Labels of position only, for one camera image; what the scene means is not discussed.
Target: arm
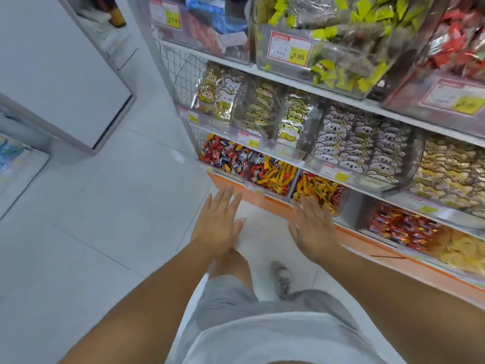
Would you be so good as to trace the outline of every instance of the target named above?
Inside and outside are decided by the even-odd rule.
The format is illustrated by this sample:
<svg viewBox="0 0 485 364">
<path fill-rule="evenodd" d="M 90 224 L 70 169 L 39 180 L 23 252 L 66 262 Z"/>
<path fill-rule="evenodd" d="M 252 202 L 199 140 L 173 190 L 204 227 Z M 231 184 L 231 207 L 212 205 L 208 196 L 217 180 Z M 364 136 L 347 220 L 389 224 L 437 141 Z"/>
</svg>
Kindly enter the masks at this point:
<svg viewBox="0 0 485 364">
<path fill-rule="evenodd" d="M 294 206 L 289 230 L 297 246 L 359 302 L 405 361 L 483 362 L 484 311 L 343 248 L 329 211 L 314 199 Z"/>
<path fill-rule="evenodd" d="M 115 305 L 59 364 L 163 363 L 185 308 L 209 268 L 236 241 L 244 220 L 234 223 L 241 194 L 209 195 L 191 243 Z"/>
</svg>

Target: white panel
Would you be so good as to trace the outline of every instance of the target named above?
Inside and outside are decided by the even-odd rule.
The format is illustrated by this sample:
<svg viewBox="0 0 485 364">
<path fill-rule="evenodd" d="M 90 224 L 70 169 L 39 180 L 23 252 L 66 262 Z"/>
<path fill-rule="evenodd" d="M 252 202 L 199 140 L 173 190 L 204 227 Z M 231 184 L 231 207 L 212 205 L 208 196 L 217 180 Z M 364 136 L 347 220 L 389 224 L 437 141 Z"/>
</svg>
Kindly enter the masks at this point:
<svg viewBox="0 0 485 364">
<path fill-rule="evenodd" d="M 130 91 L 57 0 L 0 0 L 0 93 L 93 147 Z"/>
</svg>

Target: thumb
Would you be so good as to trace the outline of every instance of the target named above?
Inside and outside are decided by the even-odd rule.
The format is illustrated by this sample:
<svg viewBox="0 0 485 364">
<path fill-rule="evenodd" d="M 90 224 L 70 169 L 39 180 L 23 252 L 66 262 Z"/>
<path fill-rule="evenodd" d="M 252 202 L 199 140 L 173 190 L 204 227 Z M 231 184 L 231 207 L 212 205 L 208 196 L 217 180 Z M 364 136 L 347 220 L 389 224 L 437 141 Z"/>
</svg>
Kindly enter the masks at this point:
<svg viewBox="0 0 485 364">
<path fill-rule="evenodd" d="M 298 228 L 293 222 L 288 222 L 289 234 L 292 236 L 295 244 L 298 245 Z"/>
<path fill-rule="evenodd" d="M 236 220 L 236 222 L 234 222 L 234 225 L 232 227 L 232 234 L 233 234 L 234 238 L 237 238 L 239 236 L 239 233 L 243 229 L 244 222 L 246 222 L 245 217 L 240 218 L 239 220 Z"/>
</svg>

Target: forearm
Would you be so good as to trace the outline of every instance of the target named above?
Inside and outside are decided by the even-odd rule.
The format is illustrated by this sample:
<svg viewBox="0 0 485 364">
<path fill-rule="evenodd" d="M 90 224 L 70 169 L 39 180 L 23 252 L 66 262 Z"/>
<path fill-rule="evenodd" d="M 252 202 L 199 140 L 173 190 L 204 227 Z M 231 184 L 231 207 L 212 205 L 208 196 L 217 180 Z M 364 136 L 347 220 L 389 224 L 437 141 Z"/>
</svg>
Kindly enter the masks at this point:
<svg viewBox="0 0 485 364">
<path fill-rule="evenodd" d="M 114 306 L 60 364 L 164 362 L 211 262 L 206 248 L 186 246 Z"/>
<path fill-rule="evenodd" d="M 485 358 L 484 311 L 341 246 L 318 264 L 361 304 L 409 364 Z"/>
</svg>

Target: shoe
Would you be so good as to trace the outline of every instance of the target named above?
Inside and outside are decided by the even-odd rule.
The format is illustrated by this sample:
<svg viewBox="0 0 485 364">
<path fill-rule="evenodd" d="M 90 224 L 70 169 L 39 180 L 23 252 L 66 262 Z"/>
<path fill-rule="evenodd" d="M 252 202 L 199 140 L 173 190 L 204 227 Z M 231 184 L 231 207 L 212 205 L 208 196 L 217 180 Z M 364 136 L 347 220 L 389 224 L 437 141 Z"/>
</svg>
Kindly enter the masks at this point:
<svg viewBox="0 0 485 364">
<path fill-rule="evenodd" d="M 276 294 L 284 299 L 293 292 L 293 275 L 280 262 L 271 262 L 271 271 L 275 279 Z"/>
</svg>

